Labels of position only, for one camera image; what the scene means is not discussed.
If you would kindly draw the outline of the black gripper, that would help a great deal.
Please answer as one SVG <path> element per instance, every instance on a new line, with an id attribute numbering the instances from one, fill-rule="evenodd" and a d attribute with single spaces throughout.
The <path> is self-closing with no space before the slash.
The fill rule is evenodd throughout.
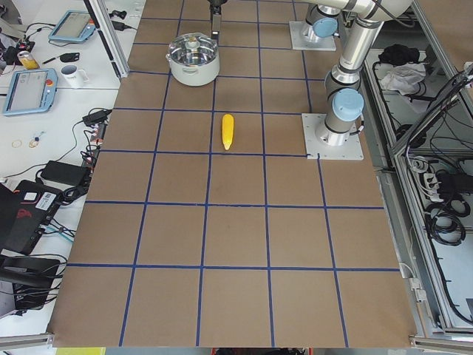
<path id="1" fill-rule="evenodd" d="M 225 0 L 208 0 L 211 6 L 211 37 L 219 38 L 221 32 L 221 6 Z"/>

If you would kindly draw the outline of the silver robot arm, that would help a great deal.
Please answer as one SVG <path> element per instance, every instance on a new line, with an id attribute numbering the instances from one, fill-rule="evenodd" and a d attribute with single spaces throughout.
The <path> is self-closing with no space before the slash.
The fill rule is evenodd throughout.
<path id="1" fill-rule="evenodd" d="M 396 20 L 411 1 L 319 1 L 319 5 L 357 14 L 338 63 L 327 74 L 325 87 L 329 111 L 316 128 L 316 136 L 328 146 L 342 146 L 364 108 L 358 92 L 360 71 L 379 30 Z"/>
<path id="2" fill-rule="evenodd" d="M 304 21 L 291 21 L 290 35 L 294 50 L 335 51 L 340 9 L 309 4 Z"/>

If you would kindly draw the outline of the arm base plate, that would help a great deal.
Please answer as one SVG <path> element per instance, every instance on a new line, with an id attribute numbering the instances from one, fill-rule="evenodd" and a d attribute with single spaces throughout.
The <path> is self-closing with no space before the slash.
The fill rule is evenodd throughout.
<path id="1" fill-rule="evenodd" d="M 338 24 L 335 19 L 320 19 L 310 25 L 303 21 L 290 21 L 293 50 L 336 51 L 334 35 Z"/>
<path id="2" fill-rule="evenodd" d="M 355 121 L 348 132 L 334 133 L 325 126 L 325 114 L 303 113 L 302 128 L 307 159 L 363 160 L 364 154 Z"/>

